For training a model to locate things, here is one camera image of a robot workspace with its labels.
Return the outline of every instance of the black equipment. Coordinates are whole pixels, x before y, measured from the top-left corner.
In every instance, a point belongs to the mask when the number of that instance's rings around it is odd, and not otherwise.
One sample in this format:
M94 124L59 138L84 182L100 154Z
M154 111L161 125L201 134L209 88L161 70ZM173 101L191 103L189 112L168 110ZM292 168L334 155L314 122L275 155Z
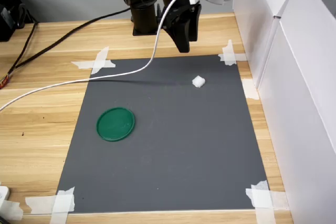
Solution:
M9 41L16 29L33 22L34 18L21 0L0 0L0 42Z
M155 13L157 0L124 0L131 7L134 23L133 35L155 35L162 14L159 4ZM165 7L171 0L163 0ZM189 0L177 0L170 9L163 29L170 35L180 52L189 52L189 41L197 41L198 19L201 12L200 3L191 5Z

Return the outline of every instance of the white cardboard box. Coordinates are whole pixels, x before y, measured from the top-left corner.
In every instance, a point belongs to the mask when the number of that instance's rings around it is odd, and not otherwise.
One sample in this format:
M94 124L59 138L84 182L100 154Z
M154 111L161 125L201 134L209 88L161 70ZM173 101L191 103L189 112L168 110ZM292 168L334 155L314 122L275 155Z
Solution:
M336 20L321 0L234 0L234 10L293 220L336 223Z
M257 87L287 1L234 0L233 9L238 28Z

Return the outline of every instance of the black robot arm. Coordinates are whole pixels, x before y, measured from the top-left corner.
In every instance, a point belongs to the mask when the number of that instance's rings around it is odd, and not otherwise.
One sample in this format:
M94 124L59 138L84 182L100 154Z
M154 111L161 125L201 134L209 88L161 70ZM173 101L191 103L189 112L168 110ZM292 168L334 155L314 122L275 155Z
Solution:
M124 0L131 7L134 22L133 35L155 35L162 12L157 0ZM165 8L171 0L163 0ZM163 29L170 35L180 52L189 52L189 41L197 41L200 3L191 5L189 0L177 0L163 23Z

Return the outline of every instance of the white tape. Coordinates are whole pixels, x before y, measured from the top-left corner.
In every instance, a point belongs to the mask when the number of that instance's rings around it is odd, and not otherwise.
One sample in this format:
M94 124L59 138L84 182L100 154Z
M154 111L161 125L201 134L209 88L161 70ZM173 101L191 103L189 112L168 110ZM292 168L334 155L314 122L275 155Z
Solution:
M74 198L75 187L67 191L58 191L51 214L50 224L65 224L67 223L68 212L73 211L72 206L75 207Z
M23 210L19 202L4 200L0 208L0 215L6 220L22 220Z
M67 191L58 191L57 195L45 197L27 197L26 204L32 209L30 214L51 214L50 223L64 224L68 212L75 210L74 187Z
M98 73L102 68L115 68L116 64L113 64L110 60L106 60L108 52L109 47L105 47L97 54L96 60L72 61L71 63L75 64L79 69L92 68L91 74Z
M105 47L103 50L97 53L97 57L96 60L94 61L91 74L98 73L98 71L104 67L108 53L109 53L109 47Z
M256 209L258 224L275 224L274 210L289 210L286 193L270 191L267 181L246 188L246 195Z
M89 60L89 61L72 61L71 63L75 64L78 69L89 69L93 68L94 60ZM116 64L113 64L110 60L105 60L103 61L103 68L115 68Z
M236 61L247 61L246 54L235 54Z
M231 66L233 64L237 64L231 39L228 41L227 46L223 47L223 54L218 56L221 58L221 61L225 62L225 65Z
M253 79L242 79L243 89L246 98L251 98L255 100L259 100L259 94L254 86Z

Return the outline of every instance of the black cable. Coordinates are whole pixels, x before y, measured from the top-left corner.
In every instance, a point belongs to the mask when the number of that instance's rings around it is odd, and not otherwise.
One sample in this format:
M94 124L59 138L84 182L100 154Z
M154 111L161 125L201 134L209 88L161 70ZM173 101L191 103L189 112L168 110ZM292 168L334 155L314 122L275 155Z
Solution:
M27 40L26 40L26 43L25 43L25 45L24 45L24 47L23 47L23 49L22 49L22 51L21 51L21 54L20 54L19 57L16 59L16 61L15 61L14 64L12 65L12 67L9 69L9 71L8 71L8 75L11 74L11 73L13 72L14 68L16 67L16 64L21 60L23 54L25 53L25 51L26 51L26 49L27 49L27 46L28 46L28 44L29 44L29 41L30 41L30 39L31 39L32 36L33 36L34 30L35 30L35 28L37 27L37 24L38 24L38 22L34 22L33 28L31 29L31 32L30 32L30 34L29 34L29 36L28 36L28 38L27 38Z
M21 66L23 66L23 65L25 65L25 64L27 64L27 63L29 63L29 62L31 62L32 60L35 60L37 57L39 57L40 55L42 55L42 54L46 53L47 51L53 49L53 48L56 47L58 44L60 44L62 41L64 41L64 40L67 39L68 37L70 37L70 36L71 36L72 34L74 34L75 32L79 31L80 29L82 29L82 28L84 28L84 27L86 27L86 26L88 26L88 25L90 25L90 24L92 24L92 23L94 23L94 22L96 22L96 21L99 21L99 20L101 20L101 19L108 18L108 17L112 17L112 16L117 15L117 14L125 13L125 12L127 12L127 11L129 11L129 10L130 10L130 8L127 8L127 9L125 9L125 10L121 10L121 11L119 11L119 12L112 13L112 14L107 14L107 15L104 15L104 16L101 16L101 17L98 17L98 18L94 18L94 19L92 19L92 20L90 20L90 21L85 22L84 24L82 24L82 25L80 25L80 26L74 28L73 30L71 30L70 32L68 32L67 34L65 34L63 37L61 37L59 40L57 40L56 42L54 42L54 43L51 44L50 46L46 47L45 49L43 49L43 50L41 50L40 52L36 53L35 55L31 56L31 57L28 58L27 60L21 62L21 63L18 64L18 65L16 65L16 66L14 67L14 69L17 69L17 68L19 68L19 67L21 67Z

